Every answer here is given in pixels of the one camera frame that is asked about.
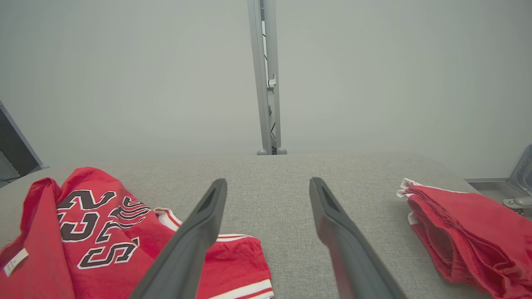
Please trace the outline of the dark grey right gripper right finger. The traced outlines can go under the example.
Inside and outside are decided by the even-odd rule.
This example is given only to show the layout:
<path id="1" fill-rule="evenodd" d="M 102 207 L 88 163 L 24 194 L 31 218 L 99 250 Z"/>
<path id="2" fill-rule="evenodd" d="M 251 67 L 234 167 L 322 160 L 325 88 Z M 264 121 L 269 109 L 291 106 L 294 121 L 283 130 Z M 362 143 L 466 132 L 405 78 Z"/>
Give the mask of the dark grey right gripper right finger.
<path id="1" fill-rule="evenodd" d="M 393 276 L 322 178 L 309 195 L 317 235 L 327 246 L 340 299 L 404 299 Z"/>

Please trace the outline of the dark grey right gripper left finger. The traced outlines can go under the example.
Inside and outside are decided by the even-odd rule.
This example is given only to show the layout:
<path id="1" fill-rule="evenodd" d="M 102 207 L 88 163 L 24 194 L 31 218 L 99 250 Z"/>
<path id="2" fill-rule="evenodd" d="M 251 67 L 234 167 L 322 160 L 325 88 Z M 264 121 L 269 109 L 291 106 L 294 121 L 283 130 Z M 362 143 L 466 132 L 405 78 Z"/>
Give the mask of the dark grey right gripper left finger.
<path id="1" fill-rule="evenodd" d="M 215 180 L 163 248 L 130 299 L 196 298 L 207 250 L 220 232 L 226 198 L 226 180 Z"/>

